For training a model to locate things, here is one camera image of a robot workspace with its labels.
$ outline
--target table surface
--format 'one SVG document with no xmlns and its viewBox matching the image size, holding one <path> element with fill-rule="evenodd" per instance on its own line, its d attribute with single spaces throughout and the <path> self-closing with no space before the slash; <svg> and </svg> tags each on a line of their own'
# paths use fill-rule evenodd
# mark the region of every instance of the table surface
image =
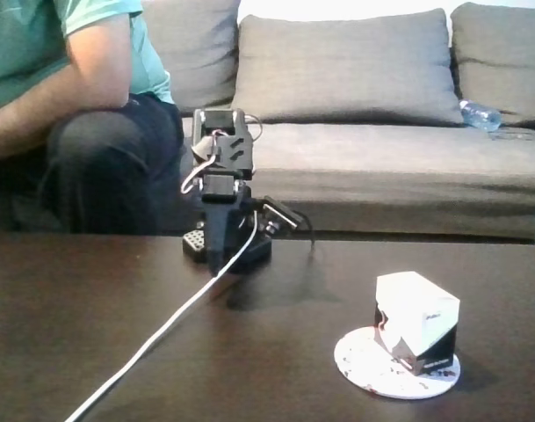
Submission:
<svg viewBox="0 0 535 422">
<path fill-rule="evenodd" d="M 376 278 L 411 270 L 461 300 L 461 379 L 418 402 L 333 361 Z M 179 238 L 0 235 L 0 422 L 63 421 L 207 281 Z M 535 421 L 535 246 L 277 241 L 84 420 Z"/>
</svg>

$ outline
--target white coaster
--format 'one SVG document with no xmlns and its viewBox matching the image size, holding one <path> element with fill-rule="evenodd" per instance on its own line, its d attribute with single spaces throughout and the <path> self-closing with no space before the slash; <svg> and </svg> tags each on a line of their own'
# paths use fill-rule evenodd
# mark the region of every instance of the white coaster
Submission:
<svg viewBox="0 0 535 422">
<path fill-rule="evenodd" d="M 415 376 L 373 338 L 373 327 L 359 328 L 339 340 L 334 351 L 340 372 L 361 389 L 384 397 L 417 400 L 444 394 L 459 380 L 456 355 L 452 366 Z"/>
</svg>

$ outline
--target sofa seat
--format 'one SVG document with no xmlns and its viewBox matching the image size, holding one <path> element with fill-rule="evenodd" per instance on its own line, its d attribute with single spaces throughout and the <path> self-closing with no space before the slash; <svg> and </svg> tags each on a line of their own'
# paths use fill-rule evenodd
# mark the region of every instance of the sofa seat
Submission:
<svg viewBox="0 0 535 422">
<path fill-rule="evenodd" d="M 535 132 L 511 132 L 265 124 L 250 185 L 318 230 L 531 240 Z"/>
</svg>

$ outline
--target cardboard box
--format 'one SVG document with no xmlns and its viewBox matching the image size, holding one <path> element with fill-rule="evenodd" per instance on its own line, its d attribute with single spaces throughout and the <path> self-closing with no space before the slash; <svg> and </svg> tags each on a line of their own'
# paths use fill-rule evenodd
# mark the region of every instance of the cardboard box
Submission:
<svg viewBox="0 0 535 422">
<path fill-rule="evenodd" d="M 415 272 L 380 276 L 375 341 L 414 375 L 452 365 L 460 300 Z"/>
</svg>

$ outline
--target gray cushion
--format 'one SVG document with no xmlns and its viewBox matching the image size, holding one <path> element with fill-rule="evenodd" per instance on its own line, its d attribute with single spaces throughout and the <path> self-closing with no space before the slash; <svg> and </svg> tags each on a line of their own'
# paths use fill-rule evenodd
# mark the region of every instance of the gray cushion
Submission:
<svg viewBox="0 0 535 422">
<path fill-rule="evenodd" d="M 452 29 L 461 95 L 535 127 L 535 9 L 463 4 Z"/>
<path fill-rule="evenodd" d="M 319 230 L 534 240 L 535 133 L 519 130 L 267 124 L 250 185 Z"/>
<path fill-rule="evenodd" d="M 458 125 L 442 9 L 359 21 L 246 17 L 233 107 L 265 121 Z"/>
<path fill-rule="evenodd" d="M 150 39 L 171 73 L 172 94 L 184 114 L 229 105 L 237 71 L 240 0 L 146 0 Z"/>
</svg>

